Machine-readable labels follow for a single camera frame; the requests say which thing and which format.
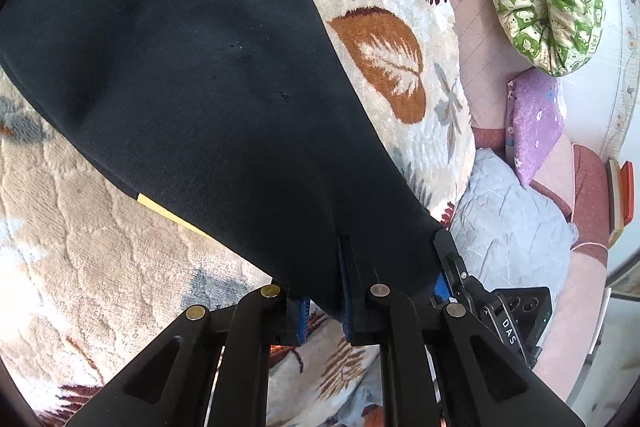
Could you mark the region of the light grey quilted blanket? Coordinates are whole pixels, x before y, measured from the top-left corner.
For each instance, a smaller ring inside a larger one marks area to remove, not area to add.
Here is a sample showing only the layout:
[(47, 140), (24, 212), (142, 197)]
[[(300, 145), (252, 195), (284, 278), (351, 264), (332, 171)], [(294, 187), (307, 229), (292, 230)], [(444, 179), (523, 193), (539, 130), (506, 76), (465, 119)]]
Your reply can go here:
[(492, 150), (475, 155), (450, 233), (466, 269), (488, 291), (547, 286), (556, 300), (570, 266), (576, 225), (552, 200), (521, 186)]

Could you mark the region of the purple floral pillow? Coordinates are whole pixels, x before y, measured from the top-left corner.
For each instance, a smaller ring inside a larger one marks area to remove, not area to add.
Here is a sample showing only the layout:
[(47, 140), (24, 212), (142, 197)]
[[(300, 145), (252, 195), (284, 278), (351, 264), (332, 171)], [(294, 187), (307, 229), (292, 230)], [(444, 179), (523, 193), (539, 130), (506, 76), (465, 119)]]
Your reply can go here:
[(522, 185), (529, 185), (564, 131), (562, 82), (536, 68), (506, 85), (506, 160)]

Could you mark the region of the red and white books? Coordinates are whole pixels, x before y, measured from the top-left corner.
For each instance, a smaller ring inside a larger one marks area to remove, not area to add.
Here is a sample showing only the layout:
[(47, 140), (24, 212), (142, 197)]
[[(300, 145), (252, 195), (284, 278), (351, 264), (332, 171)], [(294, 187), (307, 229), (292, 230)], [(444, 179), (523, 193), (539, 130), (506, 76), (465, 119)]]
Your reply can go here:
[(634, 220), (634, 164), (625, 161), (620, 165), (616, 158), (610, 157), (605, 167), (610, 198), (608, 247), (613, 247), (626, 226)]

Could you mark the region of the pink quilted bed sheet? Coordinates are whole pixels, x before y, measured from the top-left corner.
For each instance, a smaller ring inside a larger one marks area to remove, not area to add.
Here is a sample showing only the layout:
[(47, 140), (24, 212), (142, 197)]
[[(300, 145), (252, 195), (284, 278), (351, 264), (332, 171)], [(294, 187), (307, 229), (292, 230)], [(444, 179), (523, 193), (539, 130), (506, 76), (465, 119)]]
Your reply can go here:
[(593, 245), (575, 248), (579, 230), (566, 220), (555, 195), (521, 186), (499, 157), (502, 128), (473, 121), (485, 104), (472, 88), (496, 91), (496, 103), (487, 108), (502, 119), (506, 84), (529, 69), (529, 62), (498, 28), (473, 40), (457, 36), (458, 18), (448, 1), (399, 0), (398, 10), (422, 53), (425, 114), (417, 124), (406, 124), (390, 104), (382, 104), (372, 117), (375, 128), (431, 212), (441, 213), (447, 204), (459, 207), (454, 239), (486, 287), (549, 287), (553, 312), (534, 372), (567, 399), (596, 328), (606, 252)]

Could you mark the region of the black pants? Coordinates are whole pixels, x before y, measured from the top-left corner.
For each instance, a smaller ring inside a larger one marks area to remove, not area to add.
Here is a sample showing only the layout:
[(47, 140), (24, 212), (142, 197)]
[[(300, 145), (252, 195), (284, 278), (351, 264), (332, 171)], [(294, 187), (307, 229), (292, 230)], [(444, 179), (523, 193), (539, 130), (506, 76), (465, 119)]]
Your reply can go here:
[(1, 66), (110, 181), (331, 317), (343, 263), (424, 303), (436, 222), (364, 111), (312, 0), (1, 0)]

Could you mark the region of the leaf pattern fleece blanket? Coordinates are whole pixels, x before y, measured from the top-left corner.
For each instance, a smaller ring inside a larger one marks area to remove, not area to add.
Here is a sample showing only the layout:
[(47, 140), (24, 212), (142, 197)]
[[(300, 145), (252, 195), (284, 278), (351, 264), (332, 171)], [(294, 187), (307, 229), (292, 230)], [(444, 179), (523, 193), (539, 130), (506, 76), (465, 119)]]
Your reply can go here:
[[(452, 0), (314, 0), (390, 157), (448, 225), (475, 155)], [(120, 191), (1, 80), (1, 358), (61, 426), (181, 311), (267, 277)]]

